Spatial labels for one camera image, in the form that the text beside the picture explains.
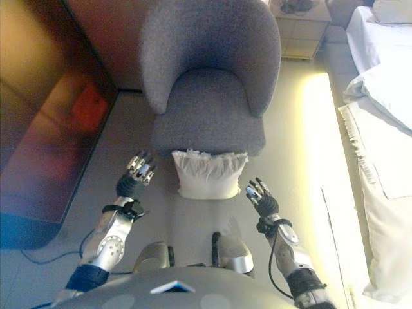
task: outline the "cushion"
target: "cushion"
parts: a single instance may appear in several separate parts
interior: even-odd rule
[[[373,4],[372,12],[380,23],[412,23],[411,0],[376,0]]]
[[[248,162],[247,153],[212,156],[187,150],[172,155],[180,180],[178,192],[184,198],[221,200],[240,193],[238,179]]]
[[[166,113],[154,121],[152,148],[256,155],[265,145],[263,120],[250,114],[240,80],[231,72],[198,69],[173,86]]]

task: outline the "robotic arm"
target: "robotic arm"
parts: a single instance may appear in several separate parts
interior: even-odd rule
[[[276,286],[269,273],[272,283],[282,294],[293,298],[300,309],[334,309],[324,289],[326,285],[316,276],[309,255],[299,246],[292,224],[279,216],[279,205],[268,187],[259,178],[256,181],[257,184],[250,181],[246,195],[260,215],[257,230],[266,236],[272,247],[269,265],[275,255],[277,267],[288,283],[292,297]]]
[[[127,280],[118,279],[105,285],[109,273],[124,255],[126,237],[132,224],[147,214],[138,199],[151,181],[154,169],[147,153],[140,152],[129,162],[126,173],[117,183],[118,198],[112,205],[103,208],[102,217],[84,249],[78,267],[51,307],[77,308],[82,305],[109,308],[106,305],[110,304],[112,308],[115,300],[116,308],[145,308],[151,304],[151,308],[190,306],[211,309],[229,308],[231,303],[233,308],[239,309],[289,308],[291,304],[271,290],[237,273],[238,267],[234,267],[233,271],[217,267],[166,265],[165,268],[158,267],[147,272],[134,271]],[[251,185],[247,187],[247,197],[260,215],[258,231],[266,236],[272,246],[270,265],[274,254],[292,297],[283,293],[293,298],[300,309],[335,309],[313,270],[310,257],[299,246],[292,224],[279,216],[279,205],[267,186],[260,179],[256,180],[257,184],[250,182]],[[138,262],[145,258],[145,250],[141,256]]]
[[[149,153],[140,151],[127,165],[116,187],[118,198],[102,210],[102,216],[86,245],[79,265],[52,307],[77,297],[108,280],[110,272],[123,258],[126,237],[132,224],[147,212],[138,201],[144,187],[154,175],[155,166]]]

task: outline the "chair cushion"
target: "chair cushion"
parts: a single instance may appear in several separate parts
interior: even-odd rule
[[[214,68],[179,77],[166,113],[156,117],[152,135],[157,150],[256,155],[264,145],[262,118],[250,114],[242,83],[233,73]]]

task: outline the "floor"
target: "floor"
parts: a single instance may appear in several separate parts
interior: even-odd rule
[[[316,214],[310,212],[314,201],[310,182],[313,171],[306,166],[310,154],[307,127],[302,125],[307,108],[303,106],[302,96],[307,80],[322,72],[321,57],[312,62],[283,61],[276,94],[264,116],[267,146],[259,157],[250,159],[239,184],[244,188],[255,176],[267,183],[280,204],[281,215],[294,223],[318,276],[328,283],[337,307],[347,308],[327,213],[324,208],[317,209]],[[47,247],[29,252],[31,257],[45,260],[78,249],[82,238],[99,219],[101,208],[115,199],[116,182],[129,159],[137,149],[149,148],[152,122],[153,115],[142,95],[119,95],[60,234]],[[258,216],[244,193],[229,200],[195,201],[179,196],[177,188],[178,177],[172,160],[159,160],[153,181],[141,199],[143,207],[151,213],[133,226],[126,242],[126,254],[115,271],[130,271],[138,253],[153,241],[166,241],[174,247],[177,266],[210,265],[211,236],[218,230],[239,236],[249,246],[256,280],[270,286],[269,247],[256,231]],[[324,229],[321,231],[324,237],[315,239],[314,230],[319,229]],[[323,254],[324,250],[328,251],[327,255]],[[0,308],[31,308],[53,301],[66,285],[78,259],[77,255],[70,255],[38,266],[19,251],[2,250]],[[275,279],[286,288],[279,272]]]

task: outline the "white pillowcase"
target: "white pillowcase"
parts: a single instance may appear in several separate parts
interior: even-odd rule
[[[411,24],[411,0],[375,0],[373,15],[384,24]]]
[[[359,174],[373,254],[364,295],[397,303],[412,294],[412,196],[389,200]]]
[[[222,200],[240,193],[238,179],[247,153],[209,153],[187,150],[172,152],[180,180],[178,192],[184,198]]]

